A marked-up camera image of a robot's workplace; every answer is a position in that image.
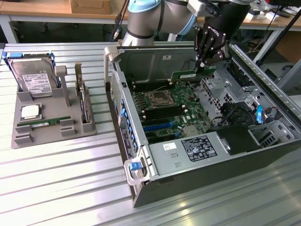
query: slotted metal surface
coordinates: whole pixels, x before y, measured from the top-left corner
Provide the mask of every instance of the slotted metal surface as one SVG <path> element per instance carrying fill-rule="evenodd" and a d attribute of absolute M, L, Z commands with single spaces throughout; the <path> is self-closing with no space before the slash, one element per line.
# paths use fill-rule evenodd
<path fill-rule="evenodd" d="M 74 62 L 81 61 L 98 134 L 10 149 L 16 82 L 1 61 L 1 226 L 301 224 L 300 151 L 267 168 L 134 209 L 104 90 L 103 48 L 109 44 L 6 46 L 7 52 L 33 54 L 51 50 L 57 65 L 67 66 L 70 86 L 75 81 Z"/>

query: green circuit board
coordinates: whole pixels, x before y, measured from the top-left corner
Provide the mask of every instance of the green circuit board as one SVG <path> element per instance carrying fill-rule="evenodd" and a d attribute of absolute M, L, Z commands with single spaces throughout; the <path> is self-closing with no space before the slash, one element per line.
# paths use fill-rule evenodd
<path fill-rule="evenodd" d="M 161 137 L 168 139 L 187 137 L 184 128 L 194 125 L 199 134 L 205 133 L 211 126 L 211 122 L 207 117 L 206 111 L 199 103 L 198 97 L 195 94 L 198 90 L 191 87 L 186 81 L 178 80 L 170 89 L 160 89 L 146 92 L 133 92 L 132 97 L 140 116 L 141 112 L 147 109 L 159 109 L 166 106 L 179 106 L 185 105 L 187 111 L 181 115 L 166 117 L 160 119 L 165 123 L 172 122 L 173 126 L 166 129 L 155 129 L 152 131 L 145 131 L 145 135 L 149 140 L 149 143 L 155 143 Z M 165 106 L 155 106 L 151 98 L 151 95 L 161 94 L 166 99 L 166 96 L 170 97 L 170 103 Z M 143 117 L 140 117 L 141 123 L 144 126 L 146 123 Z M 147 125 L 159 125 L 157 120 L 147 121 Z"/>

